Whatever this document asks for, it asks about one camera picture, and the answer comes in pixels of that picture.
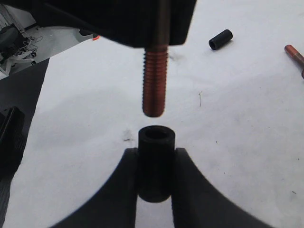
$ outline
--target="threaded bolt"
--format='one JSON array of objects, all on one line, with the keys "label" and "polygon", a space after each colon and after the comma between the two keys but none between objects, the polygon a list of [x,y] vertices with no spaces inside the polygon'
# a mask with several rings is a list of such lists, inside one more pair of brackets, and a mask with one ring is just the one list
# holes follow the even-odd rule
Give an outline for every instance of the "threaded bolt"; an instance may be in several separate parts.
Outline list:
[{"label": "threaded bolt", "polygon": [[159,117],[165,108],[168,46],[145,49],[142,109],[146,116]]}]

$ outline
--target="black holder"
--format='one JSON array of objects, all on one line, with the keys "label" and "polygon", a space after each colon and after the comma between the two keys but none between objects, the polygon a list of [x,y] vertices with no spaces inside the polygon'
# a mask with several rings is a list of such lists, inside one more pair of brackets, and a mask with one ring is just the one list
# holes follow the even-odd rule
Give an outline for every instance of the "black holder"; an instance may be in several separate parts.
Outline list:
[{"label": "black holder", "polygon": [[138,149],[126,149],[104,186],[54,228],[134,228],[137,195],[154,203],[171,195],[175,228],[270,228],[217,191],[174,140],[167,127],[141,129]]}]

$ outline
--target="white paper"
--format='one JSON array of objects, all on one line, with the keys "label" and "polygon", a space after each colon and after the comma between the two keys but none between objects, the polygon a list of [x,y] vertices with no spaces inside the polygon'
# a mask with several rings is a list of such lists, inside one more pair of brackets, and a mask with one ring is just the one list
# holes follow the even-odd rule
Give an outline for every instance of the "white paper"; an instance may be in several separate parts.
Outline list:
[{"label": "white paper", "polygon": [[[212,51],[208,40],[224,29],[232,42]],[[156,119],[141,110],[143,50],[100,38],[52,57],[4,227],[68,216],[152,124],[172,128],[176,146],[243,209],[277,228],[303,227],[304,82],[284,52],[292,44],[304,53],[303,37],[302,0],[199,0],[187,43],[170,48]],[[172,227],[168,202],[139,202],[137,213],[139,228]]]}]

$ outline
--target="cable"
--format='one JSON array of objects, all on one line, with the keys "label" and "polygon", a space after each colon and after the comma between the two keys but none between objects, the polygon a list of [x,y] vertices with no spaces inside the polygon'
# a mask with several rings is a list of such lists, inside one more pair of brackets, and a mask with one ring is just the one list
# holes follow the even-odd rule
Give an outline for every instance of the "cable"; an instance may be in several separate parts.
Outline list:
[{"label": "cable", "polygon": [[38,46],[36,46],[34,43],[38,43],[41,40],[43,40],[43,36],[40,36],[38,38],[32,36],[27,37],[27,40],[23,42],[24,46],[18,49],[15,56],[22,55],[23,53],[26,53],[28,51],[30,51],[31,53],[36,53]]}]

